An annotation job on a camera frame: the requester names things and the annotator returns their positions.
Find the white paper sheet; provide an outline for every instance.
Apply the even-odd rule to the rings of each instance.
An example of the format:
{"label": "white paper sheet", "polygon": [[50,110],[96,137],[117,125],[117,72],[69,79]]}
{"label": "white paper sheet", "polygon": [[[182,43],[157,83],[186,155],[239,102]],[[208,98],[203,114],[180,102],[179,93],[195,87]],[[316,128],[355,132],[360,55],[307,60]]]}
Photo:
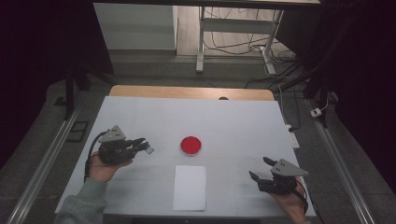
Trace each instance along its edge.
{"label": "white paper sheet", "polygon": [[173,210],[204,211],[206,169],[204,166],[177,165]]}

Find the human hand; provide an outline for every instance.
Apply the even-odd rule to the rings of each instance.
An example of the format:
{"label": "human hand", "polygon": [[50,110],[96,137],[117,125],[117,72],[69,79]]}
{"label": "human hand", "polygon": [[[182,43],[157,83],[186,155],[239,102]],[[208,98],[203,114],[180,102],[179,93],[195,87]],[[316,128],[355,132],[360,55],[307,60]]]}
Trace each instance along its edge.
{"label": "human hand", "polygon": [[[304,189],[301,185],[300,177],[296,177],[297,190],[301,195],[304,196]],[[291,219],[294,224],[301,224],[306,222],[306,217],[304,213],[304,203],[295,194],[290,193],[286,195],[279,195],[270,193],[270,195],[276,200],[282,211]]]}
{"label": "human hand", "polygon": [[129,160],[118,165],[107,165],[100,160],[97,151],[93,152],[89,177],[107,183],[121,167],[131,164],[132,161]]}

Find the red lid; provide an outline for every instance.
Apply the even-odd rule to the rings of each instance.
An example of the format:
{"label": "red lid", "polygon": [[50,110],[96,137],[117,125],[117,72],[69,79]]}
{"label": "red lid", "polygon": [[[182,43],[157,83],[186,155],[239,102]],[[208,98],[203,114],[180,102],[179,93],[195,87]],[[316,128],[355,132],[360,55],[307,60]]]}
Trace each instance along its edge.
{"label": "red lid", "polygon": [[194,136],[188,136],[181,141],[180,146],[185,153],[193,155],[201,149],[201,141]]}

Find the wall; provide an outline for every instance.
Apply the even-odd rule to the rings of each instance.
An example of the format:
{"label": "wall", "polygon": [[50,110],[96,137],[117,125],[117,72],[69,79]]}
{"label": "wall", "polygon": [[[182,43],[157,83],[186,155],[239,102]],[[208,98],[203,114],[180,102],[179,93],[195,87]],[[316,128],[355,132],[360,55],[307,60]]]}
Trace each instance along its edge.
{"label": "wall", "polygon": [[177,7],[95,3],[108,49],[176,49]]}

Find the gray sleeve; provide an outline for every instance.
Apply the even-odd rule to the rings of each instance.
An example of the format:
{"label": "gray sleeve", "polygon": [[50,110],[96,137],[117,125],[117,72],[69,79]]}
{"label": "gray sleeve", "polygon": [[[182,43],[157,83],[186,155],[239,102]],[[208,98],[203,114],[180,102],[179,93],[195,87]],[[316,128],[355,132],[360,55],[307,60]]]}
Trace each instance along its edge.
{"label": "gray sleeve", "polygon": [[87,178],[78,195],[64,200],[54,223],[102,223],[107,183]]}

